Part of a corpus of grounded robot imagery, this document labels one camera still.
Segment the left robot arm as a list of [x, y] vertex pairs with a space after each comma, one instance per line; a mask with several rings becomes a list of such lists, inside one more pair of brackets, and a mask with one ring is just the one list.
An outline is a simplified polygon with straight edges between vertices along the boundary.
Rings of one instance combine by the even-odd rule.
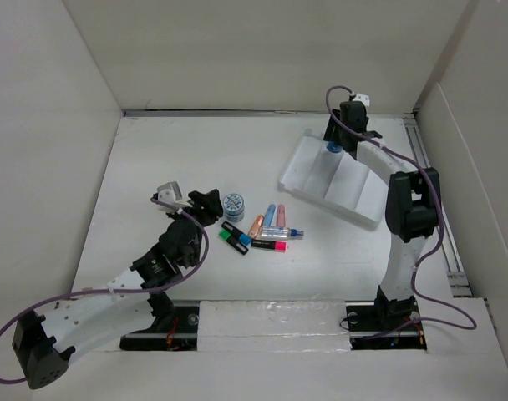
[[222, 218], [223, 208], [217, 189], [192, 191], [187, 200], [161, 190], [150, 200], [172, 222], [143, 256], [103, 287], [64, 297], [55, 311], [30, 307], [17, 319], [13, 350], [30, 389], [50, 385], [112, 339], [172, 324], [175, 305], [166, 291], [201, 266], [208, 252], [205, 228]]

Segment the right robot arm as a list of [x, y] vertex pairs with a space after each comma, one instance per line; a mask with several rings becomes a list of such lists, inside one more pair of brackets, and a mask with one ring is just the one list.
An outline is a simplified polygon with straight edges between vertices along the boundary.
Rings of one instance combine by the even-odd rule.
[[385, 221], [391, 233], [388, 265], [373, 304], [348, 305], [344, 321], [350, 332], [388, 331], [414, 311], [412, 275], [439, 224], [434, 203], [439, 197], [439, 173], [434, 168], [420, 172], [411, 160], [387, 152], [380, 142], [382, 135], [368, 129], [362, 102], [344, 101], [331, 113], [323, 139], [341, 146], [387, 186]]

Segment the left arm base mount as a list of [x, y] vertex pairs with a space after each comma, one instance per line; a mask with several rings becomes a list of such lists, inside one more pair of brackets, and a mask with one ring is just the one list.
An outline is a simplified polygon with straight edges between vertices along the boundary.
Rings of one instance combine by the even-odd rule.
[[119, 348], [132, 352], [183, 352], [197, 349], [199, 301], [172, 301], [172, 309], [149, 327], [121, 337]]

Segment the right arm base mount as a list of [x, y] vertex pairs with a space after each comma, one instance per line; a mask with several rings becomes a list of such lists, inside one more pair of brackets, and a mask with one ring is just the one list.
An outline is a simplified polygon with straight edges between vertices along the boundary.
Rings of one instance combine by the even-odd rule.
[[389, 300], [378, 287], [372, 302], [347, 302], [339, 327], [349, 334], [352, 351], [425, 350], [424, 330], [413, 294], [403, 300]]

